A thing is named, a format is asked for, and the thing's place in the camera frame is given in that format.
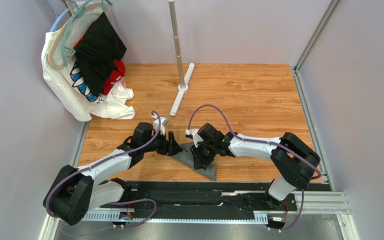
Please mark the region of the grey cloth napkin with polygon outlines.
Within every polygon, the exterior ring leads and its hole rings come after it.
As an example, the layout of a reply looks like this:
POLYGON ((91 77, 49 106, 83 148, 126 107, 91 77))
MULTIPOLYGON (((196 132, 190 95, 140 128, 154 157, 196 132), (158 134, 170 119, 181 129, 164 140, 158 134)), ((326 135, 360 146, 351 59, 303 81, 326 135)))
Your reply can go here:
POLYGON ((171 158, 179 161, 180 163, 186 165, 188 168, 198 173, 201 176, 206 177, 210 181, 216 181, 216 166, 211 164, 200 169, 194 169, 194 156, 190 147, 194 147, 193 142, 187 142, 180 145, 182 151, 171 156, 171 158))

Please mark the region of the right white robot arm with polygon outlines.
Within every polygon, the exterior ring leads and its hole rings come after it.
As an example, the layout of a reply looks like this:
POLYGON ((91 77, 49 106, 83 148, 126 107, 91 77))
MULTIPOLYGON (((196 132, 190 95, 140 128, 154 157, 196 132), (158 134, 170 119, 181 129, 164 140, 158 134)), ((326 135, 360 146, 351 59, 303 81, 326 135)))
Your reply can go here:
POLYGON ((277 201, 283 201, 295 190, 306 189, 321 161, 313 149, 291 132, 275 138, 251 137, 236 132, 223 134, 206 123, 199 129, 187 129, 185 135, 193 140, 190 150, 196 170, 209 166, 216 155, 273 162, 280 176, 272 181, 267 193, 277 201))

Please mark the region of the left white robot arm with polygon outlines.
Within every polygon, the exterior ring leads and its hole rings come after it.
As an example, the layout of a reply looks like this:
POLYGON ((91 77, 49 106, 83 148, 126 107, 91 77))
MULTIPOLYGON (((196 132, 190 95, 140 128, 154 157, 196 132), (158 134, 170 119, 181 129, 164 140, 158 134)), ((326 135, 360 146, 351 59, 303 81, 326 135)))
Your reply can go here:
POLYGON ((131 186, 114 178, 116 173, 131 169, 146 153, 171 157, 182 151, 172 131, 165 134, 158 125, 140 122, 133 134, 109 155, 79 168, 63 166, 43 200, 43 207, 50 216, 73 226, 90 210, 124 201, 124 193, 131 186))

